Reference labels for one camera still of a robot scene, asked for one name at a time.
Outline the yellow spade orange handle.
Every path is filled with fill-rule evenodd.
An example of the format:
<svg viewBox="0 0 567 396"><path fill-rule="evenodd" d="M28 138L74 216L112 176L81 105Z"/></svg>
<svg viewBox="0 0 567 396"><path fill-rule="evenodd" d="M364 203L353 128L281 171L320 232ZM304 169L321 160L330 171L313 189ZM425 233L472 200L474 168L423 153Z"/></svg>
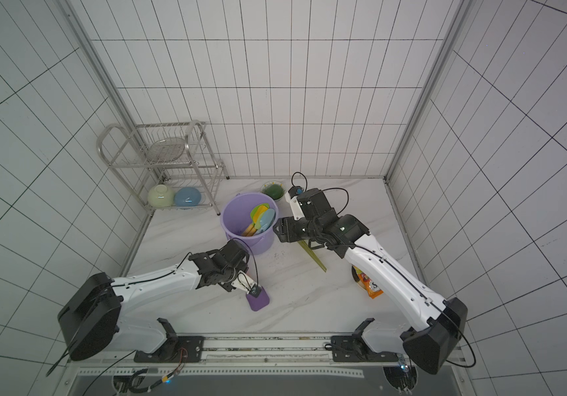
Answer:
<svg viewBox="0 0 567 396"><path fill-rule="evenodd" d="M255 208L250 212L250 219L252 220L252 223L242 233L244 237L253 236L257 232L260 227L260 217L268 209L269 204L260 204L258 206L255 206Z"/></svg>

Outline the purple shovel pink handle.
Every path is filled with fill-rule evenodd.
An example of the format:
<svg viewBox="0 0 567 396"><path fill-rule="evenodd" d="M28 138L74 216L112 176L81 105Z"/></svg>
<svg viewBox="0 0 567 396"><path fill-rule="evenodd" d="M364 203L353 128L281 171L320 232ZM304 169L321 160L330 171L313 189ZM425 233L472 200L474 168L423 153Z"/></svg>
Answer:
<svg viewBox="0 0 567 396"><path fill-rule="evenodd" d="M246 294L246 299L252 311L257 312L270 303L270 298L265 289L260 285L254 287Z"/></svg>

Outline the green trowel wooden handle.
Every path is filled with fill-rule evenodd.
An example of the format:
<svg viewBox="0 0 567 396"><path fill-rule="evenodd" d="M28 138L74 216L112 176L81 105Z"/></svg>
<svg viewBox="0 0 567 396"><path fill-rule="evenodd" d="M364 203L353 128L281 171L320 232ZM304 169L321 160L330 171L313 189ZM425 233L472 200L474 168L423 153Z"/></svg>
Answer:
<svg viewBox="0 0 567 396"><path fill-rule="evenodd" d="M255 228L260 227L260 218L270 208L268 203L260 204L250 212L250 219L252 219Z"/></svg>

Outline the teal plastic shovel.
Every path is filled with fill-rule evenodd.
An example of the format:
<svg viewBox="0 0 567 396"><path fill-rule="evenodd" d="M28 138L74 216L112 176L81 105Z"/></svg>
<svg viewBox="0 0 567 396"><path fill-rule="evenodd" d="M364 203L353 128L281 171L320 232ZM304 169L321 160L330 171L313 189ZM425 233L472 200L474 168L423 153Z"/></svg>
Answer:
<svg viewBox="0 0 567 396"><path fill-rule="evenodd" d="M265 232L273 223L275 216L276 210L272 208L267 209L261 214L255 223L255 235Z"/></svg>

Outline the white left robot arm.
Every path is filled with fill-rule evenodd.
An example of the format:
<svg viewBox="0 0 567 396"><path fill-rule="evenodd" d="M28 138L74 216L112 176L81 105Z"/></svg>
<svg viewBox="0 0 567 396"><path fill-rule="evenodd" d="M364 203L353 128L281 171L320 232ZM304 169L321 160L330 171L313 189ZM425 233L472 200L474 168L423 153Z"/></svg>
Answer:
<svg viewBox="0 0 567 396"><path fill-rule="evenodd" d="M133 317L151 302L219 285L257 297L260 284L247 274L250 251L231 240L220 249L189 253L175 265L138 276L89 277L57 315L67 345L65 357L84 361L102 351L134 351L167 361L179 338L169 321Z"/></svg>

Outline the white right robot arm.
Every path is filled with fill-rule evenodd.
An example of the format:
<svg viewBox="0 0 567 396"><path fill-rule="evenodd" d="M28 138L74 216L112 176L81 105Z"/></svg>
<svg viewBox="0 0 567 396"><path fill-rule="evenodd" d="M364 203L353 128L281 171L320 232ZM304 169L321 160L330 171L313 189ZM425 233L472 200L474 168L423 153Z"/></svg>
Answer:
<svg viewBox="0 0 567 396"><path fill-rule="evenodd" d="M273 226L282 243L315 242L335 252L391 297L405 315L405 323L362 327L364 345L376 353L405 354L423 371L435 375L463 337L468 308L457 297L445 299L400 265L359 219L339 215L324 191L285 194L292 215Z"/></svg>

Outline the green transparent watering can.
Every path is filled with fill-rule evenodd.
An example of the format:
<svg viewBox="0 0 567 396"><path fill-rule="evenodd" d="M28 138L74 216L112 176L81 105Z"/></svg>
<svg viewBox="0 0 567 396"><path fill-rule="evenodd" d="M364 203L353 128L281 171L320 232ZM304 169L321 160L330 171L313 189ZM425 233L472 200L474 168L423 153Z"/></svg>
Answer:
<svg viewBox="0 0 567 396"><path fill-rule="evenodd" d="M306 241L298 241L298 245L304 250L304 252L306 254L309 255L309 257L314 261L314 263L316 265L318 265L318 267L323 270L323 272L327 272L327 268L325 266L325 264L321 261L321 259L319 259L319 257L315 254L314 250L309 246L309 244Z"/></svg>

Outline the purple plastic bucket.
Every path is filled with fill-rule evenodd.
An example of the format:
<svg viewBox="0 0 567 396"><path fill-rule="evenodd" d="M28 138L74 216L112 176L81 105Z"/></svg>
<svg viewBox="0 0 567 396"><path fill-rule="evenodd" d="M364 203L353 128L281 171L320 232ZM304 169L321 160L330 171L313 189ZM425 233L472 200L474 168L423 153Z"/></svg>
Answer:
<svg viewBox="0 0 567 396"><path fill-rule="evenodd" d="M242 233L253 224L250 212L260 204L268 204L274 216L268 229L261 234L243 236ZM250 247L253 255L267 252L273 245L275 233L273 226L279 218L279 209L275 201L260 192L247 192L233 197L222 210L221 226L228 239L239 239Z"/></svg>

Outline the orange candy snack bag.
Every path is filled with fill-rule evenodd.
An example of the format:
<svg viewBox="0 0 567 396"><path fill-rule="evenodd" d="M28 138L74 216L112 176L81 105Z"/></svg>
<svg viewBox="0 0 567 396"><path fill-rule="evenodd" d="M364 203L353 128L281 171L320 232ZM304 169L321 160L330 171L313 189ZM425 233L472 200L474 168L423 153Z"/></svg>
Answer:
<svg viewBox="0 0 567 396"><path fill-rule="evenodd" d="M383 294L380 287L356 266L352 266L351 273L356 284L366 291L370 299L375 299Z"/></svg>

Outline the blue bowl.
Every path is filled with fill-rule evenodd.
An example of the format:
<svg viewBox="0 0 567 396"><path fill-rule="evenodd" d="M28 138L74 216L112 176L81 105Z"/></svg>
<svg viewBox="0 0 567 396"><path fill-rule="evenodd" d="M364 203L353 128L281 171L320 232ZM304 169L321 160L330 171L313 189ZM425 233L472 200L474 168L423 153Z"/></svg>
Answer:
<svg viewBox="0 0 567 396"><path fill-rule="evenodd" d="M198 206L201 201L202 193L192 186L183 187L174 194L174 206L176 207L194 207Z"/></svg>

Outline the pale green bowl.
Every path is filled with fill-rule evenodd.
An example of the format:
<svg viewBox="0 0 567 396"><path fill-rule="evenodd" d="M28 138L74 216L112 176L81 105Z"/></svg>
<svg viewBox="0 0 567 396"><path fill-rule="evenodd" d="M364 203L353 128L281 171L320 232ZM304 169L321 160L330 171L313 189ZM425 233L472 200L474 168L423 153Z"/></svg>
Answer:
<svg viewBox="0 0 567 396"><path fill-rule="evenodd" d="M155 209L171 207L174 205L174 190L165 184L153 186L147 193L147 203Z"/></svg>

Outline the stainless steel dish rack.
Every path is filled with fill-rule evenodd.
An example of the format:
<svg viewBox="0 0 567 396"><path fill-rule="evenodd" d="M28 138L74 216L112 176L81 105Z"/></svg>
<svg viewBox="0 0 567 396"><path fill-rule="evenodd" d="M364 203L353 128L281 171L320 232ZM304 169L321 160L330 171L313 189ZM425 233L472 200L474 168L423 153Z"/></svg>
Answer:
<svg viewBox="0 0 567 396"><path fill-rule="evenodd" d="M220 215L216 195L222 179L229 179L230 175L222 159L214 153L207 127L208 123L200 120L142 124L132 129L112 124L99 134L95 147L100 160L147 212L210 207ZM147 159L150 146L170 137L186 142L179 160L150 163ZM147 193L158 184L171 187L174 193L183 187L195 187L202 193L202 201L194 207L152 208L147 203Z"/></svg>

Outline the metal strainer dish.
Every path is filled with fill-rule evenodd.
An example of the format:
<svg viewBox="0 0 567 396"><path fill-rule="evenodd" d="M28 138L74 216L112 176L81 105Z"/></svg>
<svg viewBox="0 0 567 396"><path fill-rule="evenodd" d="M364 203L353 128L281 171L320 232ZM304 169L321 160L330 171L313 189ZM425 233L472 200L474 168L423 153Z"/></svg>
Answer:
<svg viewBox="0 0 567 396"><path fill-rule="evenodd" d="M170 137L153 143L147 152L150 163L174 163L184 153L186 142L179 137Z"/></svg>

